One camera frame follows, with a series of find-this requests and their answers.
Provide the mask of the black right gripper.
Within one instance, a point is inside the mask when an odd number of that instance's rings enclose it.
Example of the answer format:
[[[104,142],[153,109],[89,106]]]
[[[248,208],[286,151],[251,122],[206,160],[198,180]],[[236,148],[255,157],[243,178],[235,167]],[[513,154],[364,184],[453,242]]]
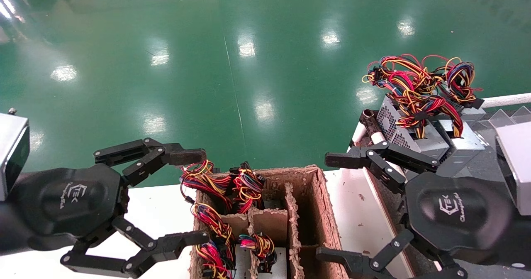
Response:
[[[406,195],[410,227],[438,250],[492,250],[512,223],[515,207],[502,182],[474,177],[445,178],[433,174],[440,162],[388,141],[353,147],[347,153],[327,152],[325,165],[368,169],[394,194]],[[419,175],[406,184],[396,165]],[[318,247],[316,259],[341,264],[350,279],[392,279],[387,266],[420,239],[404,229],[373,258],[353,251]],[[448,253],[434,256],[441,270],[420,279],[466,279]]]

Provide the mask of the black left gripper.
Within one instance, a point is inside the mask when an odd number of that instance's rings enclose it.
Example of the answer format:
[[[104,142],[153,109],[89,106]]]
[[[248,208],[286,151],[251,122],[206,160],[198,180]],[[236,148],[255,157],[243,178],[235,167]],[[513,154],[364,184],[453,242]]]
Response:
[[[127,186],[137,186],[165,165],[187,166],[207,159],[205,149],[139,139],[93,154],[87,169],[22,173],[11,190],[11,250],[58,250],[74,245],[61,264],[76,273],[138,279],[160,262],[177,260],[185,247],[210,241],[204,231],[152,239],[124,219]],[[112,166],[130,162],[120,175]],[[114,233],[139,247],[128,259],[91,256],[87,251]]]

